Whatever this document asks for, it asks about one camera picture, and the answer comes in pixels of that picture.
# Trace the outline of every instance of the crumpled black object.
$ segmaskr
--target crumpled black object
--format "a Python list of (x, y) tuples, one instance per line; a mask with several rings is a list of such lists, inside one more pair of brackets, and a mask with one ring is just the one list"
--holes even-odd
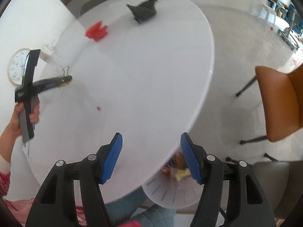
[(137, 21), (139, 24), (142, 22), (150, 19), (156, 14), (155, 3), (159, 0), (146, 0), (137, 6), (132, 6), (126, 4), (126, 6), (131, 10), (132, 14), (134, 15), (134, 20)]

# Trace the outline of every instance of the person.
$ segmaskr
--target person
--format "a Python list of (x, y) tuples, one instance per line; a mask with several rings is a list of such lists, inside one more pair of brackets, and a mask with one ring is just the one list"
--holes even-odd
[[(40, 101), (35, 104), (29, 118), (31, 123), (39, 122)], [(12, 118), (0, 136), (0, 197), (7, 195), (10, 185), (10, 168), (12, 151), (16, 139), (21, 135), (19, 113), (23, 109), (23, 103), (15, 106)], [(150, 209), (131, 217), (137, 208), (147, 199), (142, 187), (131, 194), (115, 202), (106, 204), (106, 209), (115, 226), (120, 227), (173, 227), (175, 209), (165, 209), (158, 205), (153, 205)], [(14, 217), (25, 226), (29, 210), (34, 202), (34, 198), (19, 201), (9, 201), (3, 199), (8, 209)], [(78, 222), (86, 226), (83, 208), (76, 207)]]

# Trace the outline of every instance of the red paper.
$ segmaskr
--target red paper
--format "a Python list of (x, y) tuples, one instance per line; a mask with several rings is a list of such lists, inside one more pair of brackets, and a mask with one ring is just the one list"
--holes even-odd
[(98, 42), (101, 38), (107, 35), (107, 27), (108, 26), (102, 27), (102, 21), (99, 21), (87, 29), (85, 36)]

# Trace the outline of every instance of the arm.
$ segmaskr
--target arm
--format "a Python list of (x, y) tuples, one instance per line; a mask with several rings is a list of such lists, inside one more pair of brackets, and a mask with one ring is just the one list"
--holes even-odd
[[(0, 136), (0, 196), (6, 195), (9, 189), (12, 152), (16, 139), (21, 135), (19, 113), (22, 109), (23, 103), (15, 106), (10, 123)], [(32, 123), (39, 121), (39, 114), (40, 107), (38, 101), (33, 108), (33, 113), (30, 114)]]

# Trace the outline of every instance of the white round table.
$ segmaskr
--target white round table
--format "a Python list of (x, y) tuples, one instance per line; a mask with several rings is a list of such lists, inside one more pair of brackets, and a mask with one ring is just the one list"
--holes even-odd
[[(101, 192), (105, 203), (122, 198), (166, 163), (194, 125), (214, 67), (210, 25), (189, 0), (159, 0), (156, 16), (138, 24), (126, 3), (141, 1), (106, 1), (61, 36), (52, 61), (69, 65), (73, 81), (40, 95), (28, 158), (40, 184), (57, 160), (81, 161), (120, 132), (123, 148)], [(85, 38), (100, 20), (108, 36)]]

